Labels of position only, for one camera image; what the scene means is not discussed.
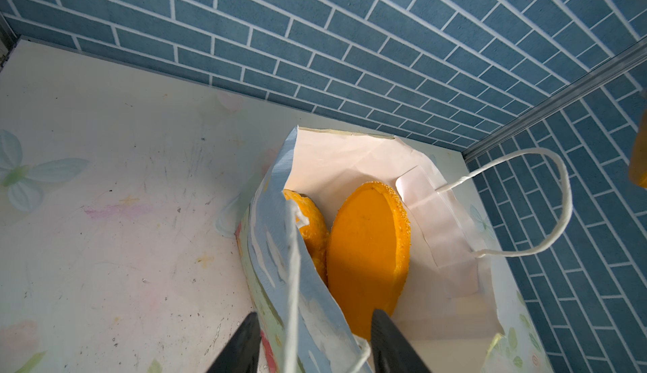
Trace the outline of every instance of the orange oval object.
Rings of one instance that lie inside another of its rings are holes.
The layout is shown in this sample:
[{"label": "orange oval object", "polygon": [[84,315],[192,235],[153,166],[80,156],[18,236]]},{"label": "orange oval object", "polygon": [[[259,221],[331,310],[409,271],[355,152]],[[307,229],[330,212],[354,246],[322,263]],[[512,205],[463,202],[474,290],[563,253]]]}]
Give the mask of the orange oval object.
[{"label": "orange oval object", "polygon": [[406,209],[390,186],[364,183],[339,209],[328,242],[328,288],[355,335],[371,338],[376,308],[393,313],[410,245]]},{"label": "orange oval object", "polygon": [[305,247],[308,249],[308,254],[312,258],[314,268],[324,284],[328,285],[328,278],[326,276],[326,247],[328,246],[328,228],[326,221],[314,202],[306,197],[301,196],[297,192],[288,189],[283,190],[283,195],[286,200],[294,200],[299,205],[299,209],[304,216],[310,220],[309,225],[304,225],[299,229],[301,237],[305,242]]}]

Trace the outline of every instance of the flower petal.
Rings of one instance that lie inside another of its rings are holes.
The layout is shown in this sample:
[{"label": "flower petal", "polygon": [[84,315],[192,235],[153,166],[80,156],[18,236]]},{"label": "flower petal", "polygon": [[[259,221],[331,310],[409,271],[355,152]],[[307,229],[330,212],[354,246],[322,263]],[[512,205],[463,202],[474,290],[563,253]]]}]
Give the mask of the flower petal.
[{"label": "flower petal", "polygon": [[39,182],[67,182],[87,167],[87,159],[64,158],[29,168],[26,177]]},{"label": "flower petal", "polygon": [[11,204],[21,211],[32,211],[43,202],[43,189],[31,181],[14,183],[8,193]]},{"label": "flower petal", "polygon": [[0,130],[0,168],[13,169],[23,162],[23,149],[18,137]]}]

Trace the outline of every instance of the blue brick wall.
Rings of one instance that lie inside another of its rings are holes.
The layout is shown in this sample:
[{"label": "blue brick wall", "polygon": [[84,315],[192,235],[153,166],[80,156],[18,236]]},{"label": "blue brick wall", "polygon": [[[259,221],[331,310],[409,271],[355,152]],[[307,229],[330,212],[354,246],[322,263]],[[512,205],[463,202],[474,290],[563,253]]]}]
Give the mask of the blue brick wall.
[{"label": "blue brick wall", "polygon": [[[647,62],[471,161],[545,147],[566,160],[575,210],[538,255],[508,258],[559,372],[647,372],[647,191],[627,179]],[[558,171],[538,155],[474,179],[501,247],[533,247],[559,217]]]},{"label": "blue brick wall", "polygon": [[0,0],[19,35],[458,151],[645,36],[646,9],[647,0]]}]

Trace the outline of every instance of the orange object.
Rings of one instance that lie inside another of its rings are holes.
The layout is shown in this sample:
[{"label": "orange object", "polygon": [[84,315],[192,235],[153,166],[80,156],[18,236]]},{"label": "orange object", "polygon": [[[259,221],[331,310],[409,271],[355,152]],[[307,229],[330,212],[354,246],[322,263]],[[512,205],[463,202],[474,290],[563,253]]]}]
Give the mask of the orange object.
[{"label": "orange object", "polygon": [[406,210],[388,185],[364,183],[339,209],[328,243],[328,288],[355,335],[371,338],[374,309],[393,313],[410,245]]},{"label": "orange object", "polygon": [[328,228],[326,228],[326,221],[324,216],[317,209],[314,202],[306,197],[301,196],[297,192],[287,189],[283,190],[283,195],[286,200],[294,200],[304,216],[310,220],[309,225],[305,225],[299,229],[305,247],[308,248],[308,254],[312,258],[314,268],[324,284],[328,285],[328,277],[326,276],[326,246],[328,245]]},{"label": "orange object", "polygon": [[647,188],[647,110],[643,113],[629,161],[629,180]]}]

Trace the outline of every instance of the white surface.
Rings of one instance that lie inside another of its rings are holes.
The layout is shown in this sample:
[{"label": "white surface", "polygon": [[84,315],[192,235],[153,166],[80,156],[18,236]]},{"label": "white surface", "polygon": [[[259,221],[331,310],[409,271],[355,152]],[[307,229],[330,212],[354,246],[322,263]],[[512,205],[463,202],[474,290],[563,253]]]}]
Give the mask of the white surface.
[{"label": "white surface", "polygon": [[[235,200],[296,125],[374,132],[21,41],[0,129],[23,165],[89,160],[16,210],[0,186],[0,372],[204,372],[251,310]],[[458,152],[405,140],[454,181]],[[454,190],[485,214],[471,182]]]}]

